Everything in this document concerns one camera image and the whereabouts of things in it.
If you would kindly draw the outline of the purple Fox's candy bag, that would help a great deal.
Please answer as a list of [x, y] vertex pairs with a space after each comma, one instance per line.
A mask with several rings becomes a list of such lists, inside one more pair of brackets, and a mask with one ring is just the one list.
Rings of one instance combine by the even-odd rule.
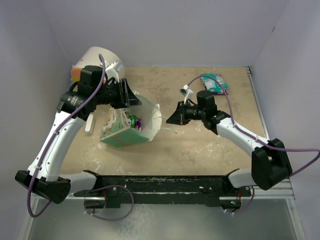
[[228, 89], [227, 88], [221, 88], [221, 87], [207, 87], [205, 86], [205, 89], [207, 91], [210, 91], [213, 95], [228, 95]]

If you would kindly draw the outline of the teal Fox's candy bag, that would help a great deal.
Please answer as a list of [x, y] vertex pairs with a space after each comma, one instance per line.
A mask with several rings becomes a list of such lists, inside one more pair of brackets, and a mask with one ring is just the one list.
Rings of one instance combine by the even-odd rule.
[[202, 80], [204, 87], [229, 88], [227, 82], [220, 73], [204, 73], [200, 79]]

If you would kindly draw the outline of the green floral paper bag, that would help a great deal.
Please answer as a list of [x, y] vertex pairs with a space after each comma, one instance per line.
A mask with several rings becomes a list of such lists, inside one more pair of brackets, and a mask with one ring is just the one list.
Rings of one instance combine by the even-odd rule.
[[167, 117], [162, 115], [160, 105], [136, 90], [133, 93], [141, 105], [110, 108], [101, 130], [100, 142], [122, 148], [151, 142], [157, 133], [165, 129], [162, 124]]

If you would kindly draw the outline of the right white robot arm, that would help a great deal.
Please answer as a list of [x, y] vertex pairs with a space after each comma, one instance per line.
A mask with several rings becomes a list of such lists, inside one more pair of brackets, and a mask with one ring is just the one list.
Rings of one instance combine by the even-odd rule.
[[208, 90], [196, 94], [197, 103], [191, 101], [193, 91], [187, 86], [180, 89], [180, 93], [184, 100], [178, 102], [166, 123], [183, 126], [191, 120], [201, 121], [207, 130], [228, 139], [251, 158], [250, 168], [236, 169], [227, 174], [227, 181], [232, 187], [257, 186], [266, 191], [292, 174], [281, 140], [268, 140], [239, 125], [231, 115], [218, 110], [214, 95]]

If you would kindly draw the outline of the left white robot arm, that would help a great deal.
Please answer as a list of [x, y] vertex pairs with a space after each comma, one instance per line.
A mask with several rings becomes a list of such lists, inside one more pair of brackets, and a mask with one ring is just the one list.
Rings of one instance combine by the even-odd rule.
[[60, 175], [71, 143], [98, 105], [123, 109], [141, 104], [131, 91], [120, 62], [106, 69], [94, 65], [82, 68], [79, 81], [60, 97], [53, 125], [40, 152], [27, 170], [19, 170], [15, 176], [28, 190], [27, 202], [31, 201], [31, 194], [36, 194], [59, 204], [70, 193], [92, 190], [97, 181], [93, 172]]

